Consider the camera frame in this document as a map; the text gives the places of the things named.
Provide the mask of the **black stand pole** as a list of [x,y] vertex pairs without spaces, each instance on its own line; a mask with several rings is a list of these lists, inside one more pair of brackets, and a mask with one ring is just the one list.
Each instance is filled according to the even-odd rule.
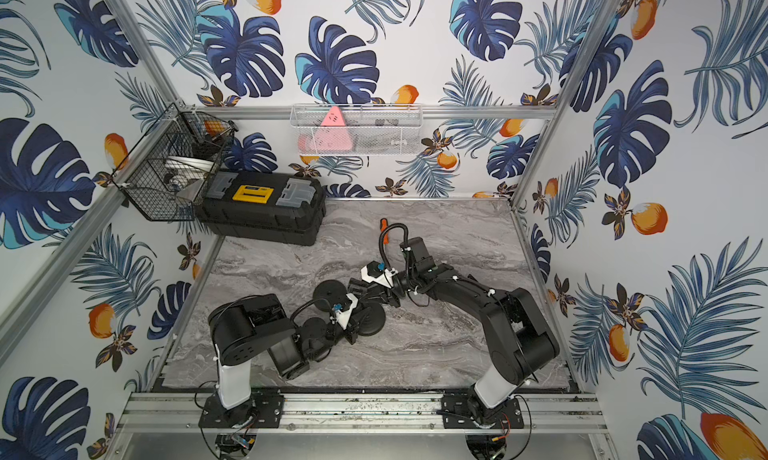
[[367,300],[369,283],[362,280],[351,278],[347,285],[347,292],[354,295],[357,298],[357,304],[352,310],[353,315],[361,314],[369,307],[369,301]]

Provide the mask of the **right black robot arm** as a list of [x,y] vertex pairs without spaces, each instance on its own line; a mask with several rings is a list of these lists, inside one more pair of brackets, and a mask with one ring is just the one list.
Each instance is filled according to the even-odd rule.
[[534,374],[556,359],[560,346],[533,295],[522,288],[494,289],[453,266],[436,264],[423,239],[401,244],[404,267],[398,271],[384,261],[361,268],[348,286],[358,299],[391,305],[413,295],[447,303],[481,325],[492,366],[473,385],[476,403],[498,407]]

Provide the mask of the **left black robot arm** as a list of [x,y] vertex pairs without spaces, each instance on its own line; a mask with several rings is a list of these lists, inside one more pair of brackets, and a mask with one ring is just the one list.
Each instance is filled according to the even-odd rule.
[[294,379],[345,340],[369,333],[376,311],[352,294],[326,293],[287,315],[276,295],[252,295],[209,316],[217,364],[216,399],[226,410],[251,398],[251,362],[267,351],[278,373]]

